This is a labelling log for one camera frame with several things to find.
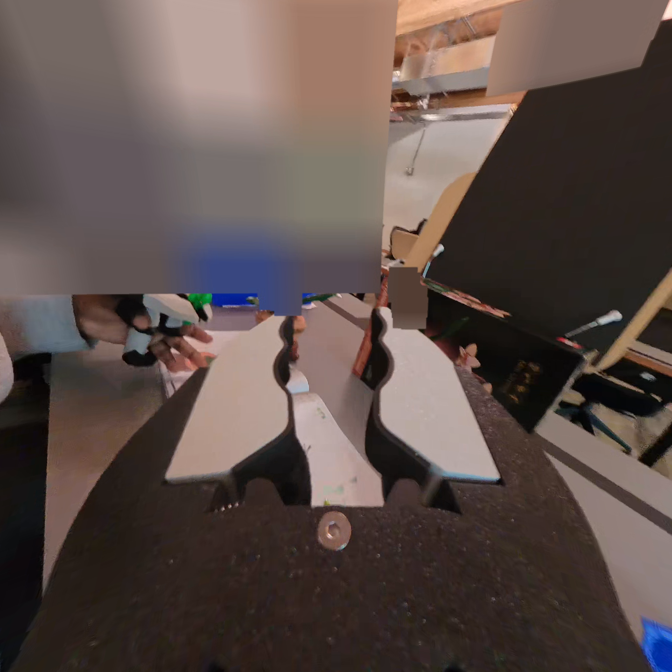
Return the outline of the grey desk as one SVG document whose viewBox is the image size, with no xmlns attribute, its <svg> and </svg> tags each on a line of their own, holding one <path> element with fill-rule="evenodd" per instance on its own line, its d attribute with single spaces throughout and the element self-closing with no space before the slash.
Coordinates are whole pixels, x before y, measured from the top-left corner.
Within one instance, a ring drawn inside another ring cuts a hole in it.
<svg viewBox="0 0 672 672">
<path fill-rule="evenodd" d="M 371 308 L 345 295 L 306 314 L 299 368 L 349 441 L 364 451 L 370 390 L 351 375 Z M 72 522 L 113 458 L 163 402 L 153 369 L 121 349 L 55 355 L 50 373 L 43 588 Z M 671 481 L 555 413 L 536 433 L 584 510 L 637 639 L 645 617 L 671 625 Z"/>
</svg>

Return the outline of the blue plastic bin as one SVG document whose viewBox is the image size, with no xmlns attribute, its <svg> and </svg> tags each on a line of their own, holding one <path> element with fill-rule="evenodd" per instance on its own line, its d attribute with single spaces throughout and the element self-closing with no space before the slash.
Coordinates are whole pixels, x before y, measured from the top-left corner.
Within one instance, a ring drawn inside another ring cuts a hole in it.
<svg viewBox="0 0 672 672">
<path fill-rule="evenodd" d="M 671 627 L 642 617 L 641 647 L 653 671 L 671 671 Z"/>
</svg>

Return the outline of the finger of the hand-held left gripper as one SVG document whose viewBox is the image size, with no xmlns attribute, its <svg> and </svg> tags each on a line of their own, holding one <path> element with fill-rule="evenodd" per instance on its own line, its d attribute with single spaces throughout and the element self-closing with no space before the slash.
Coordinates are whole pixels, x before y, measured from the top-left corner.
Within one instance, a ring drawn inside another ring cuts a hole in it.
<svg viewBox="0 0 672 672">
<path fill-rule="evenodd" d="M 188 295 L 178 294 L 143 294 L 142 303 L 147 311 L 182 323 L 207 323 L 212 318 L 210 304 L 202 304 L 199 300 L 192 301 Z"/>
</svg>

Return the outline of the metal ceiling duct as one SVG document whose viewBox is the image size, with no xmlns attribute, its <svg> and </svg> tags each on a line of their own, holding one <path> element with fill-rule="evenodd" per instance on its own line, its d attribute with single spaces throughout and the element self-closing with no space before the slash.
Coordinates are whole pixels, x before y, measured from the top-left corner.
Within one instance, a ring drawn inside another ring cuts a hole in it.
<svg viewBox="0 0 672 672">
<path fill-rule="evenodd" d="M 408 56 L 392 78 L 393 88 L 412 96 L 485 89 L 494 43 L 483 46 L 486 49 L 479 52 L 453 47 Z"/>
</svg>

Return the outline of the person's left forearm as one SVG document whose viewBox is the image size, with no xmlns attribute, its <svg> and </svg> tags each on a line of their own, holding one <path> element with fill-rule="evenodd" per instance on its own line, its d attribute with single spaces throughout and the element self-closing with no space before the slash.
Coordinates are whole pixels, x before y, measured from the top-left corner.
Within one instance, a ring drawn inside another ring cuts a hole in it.
<svg viewBox="0 0 672 672">
<path fill-rule="evenodd" d="M 71 295 L 1 298 L 1 363 L 34 354 L 92 349 L 77 327 Z"/>
</svg>

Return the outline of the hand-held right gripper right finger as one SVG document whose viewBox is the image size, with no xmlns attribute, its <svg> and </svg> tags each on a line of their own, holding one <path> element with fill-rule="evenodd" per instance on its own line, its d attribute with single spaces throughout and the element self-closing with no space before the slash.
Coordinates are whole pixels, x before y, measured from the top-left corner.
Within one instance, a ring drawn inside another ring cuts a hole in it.
<svg viewBox="0 0 672 672">
<path fill-rule="evenodd" d="M 400 479 L 498 484 L 500 472 L 452 361 L 389 308 L 371 316 L 364 382 L 373 391 L 365 453 L 384 486 Z"/>
</svg>

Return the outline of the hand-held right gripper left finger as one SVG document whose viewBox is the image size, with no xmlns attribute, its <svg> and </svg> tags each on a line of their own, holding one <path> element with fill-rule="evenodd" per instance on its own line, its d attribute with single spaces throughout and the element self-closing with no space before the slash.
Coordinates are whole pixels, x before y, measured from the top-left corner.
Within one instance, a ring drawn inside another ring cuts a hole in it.
<svg viewBox="0 0 672 672">
<path fill-rule="evenodd" d="M 310 486 L 287 384 L 293 317 L 272 316 L 228 343 L 208 368 L 166 482 Z"/>
</svg>

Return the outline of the black board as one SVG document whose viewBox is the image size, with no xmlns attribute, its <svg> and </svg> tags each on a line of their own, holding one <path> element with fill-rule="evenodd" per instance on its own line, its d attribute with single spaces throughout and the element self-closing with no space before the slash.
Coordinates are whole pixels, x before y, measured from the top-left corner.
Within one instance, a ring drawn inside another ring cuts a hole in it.
<svg viewBox="0 0 672 672">
<path fill-rule="evenodd" d="M 527 93 L 427 277 L 605 351 L 671 269 L 671 21 L 632 71 Z"/>
</svg>

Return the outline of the white instruction booklet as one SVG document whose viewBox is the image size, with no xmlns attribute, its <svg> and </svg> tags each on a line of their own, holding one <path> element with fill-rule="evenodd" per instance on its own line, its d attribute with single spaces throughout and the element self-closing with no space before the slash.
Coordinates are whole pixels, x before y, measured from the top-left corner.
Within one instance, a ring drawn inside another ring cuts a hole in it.
<svg viewBox="0 0 672 672">
<path fill-rule="evenodd" d="M 308 379 L 290 365 L 296 435 L 307 456 L 311 505 L 346 507 L 383 503 L 380 477 L 340 430 L 326 404 L 310 390 Z"/>
</svg>

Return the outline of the dark brick set box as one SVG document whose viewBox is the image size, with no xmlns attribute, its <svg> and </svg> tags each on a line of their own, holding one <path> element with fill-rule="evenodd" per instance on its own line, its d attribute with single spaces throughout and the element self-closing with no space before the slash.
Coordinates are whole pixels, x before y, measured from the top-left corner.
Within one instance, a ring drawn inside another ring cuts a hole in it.
<svg viewBox="0 0 672 672">
<path fill-rule="evenodd" d="M 527 432 L 553 411 L 586 363 L 585 350 L 542 335 L 503 311 L 440 283 L 420 279 L 413 298 L 427 299 L 423 335 L 457 366 L 471 371 Z"/>
</svg>

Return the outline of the person's left hand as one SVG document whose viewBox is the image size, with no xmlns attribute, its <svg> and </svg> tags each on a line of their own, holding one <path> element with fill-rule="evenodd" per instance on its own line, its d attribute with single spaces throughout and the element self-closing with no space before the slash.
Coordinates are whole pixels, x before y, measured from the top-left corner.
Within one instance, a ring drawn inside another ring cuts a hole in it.
<svg viewBox="0 0 672 672">
<path fill-rule="evenodd" d="M 113 295 L 72 296 L 75 322 L 83 338 L 114 345 L 126 344 L 130 327 L 116 312 L 120 300 Z M 205 330 L 190 323 L 180 327 L 179 335 L 154 335 L 148 350 L 171 372 L 207 367 L 208 359 L 191 344 L 190 339 L 200 343 L 212 341 Z"/>
</svg>

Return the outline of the tan plywood chair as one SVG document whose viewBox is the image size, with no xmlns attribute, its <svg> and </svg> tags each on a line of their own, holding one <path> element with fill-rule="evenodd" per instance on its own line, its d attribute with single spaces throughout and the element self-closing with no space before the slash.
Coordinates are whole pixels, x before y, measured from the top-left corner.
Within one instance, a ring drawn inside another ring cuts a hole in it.
<svg viewBox="0 0 672 672">
<path fill-rule="evenodd" d="M 420 233 L 394 227 L 391 232 L 391 258 L 424 272 L 475 176 L 475 172 L 466 173 L 443 190 Z"/>
</svg>

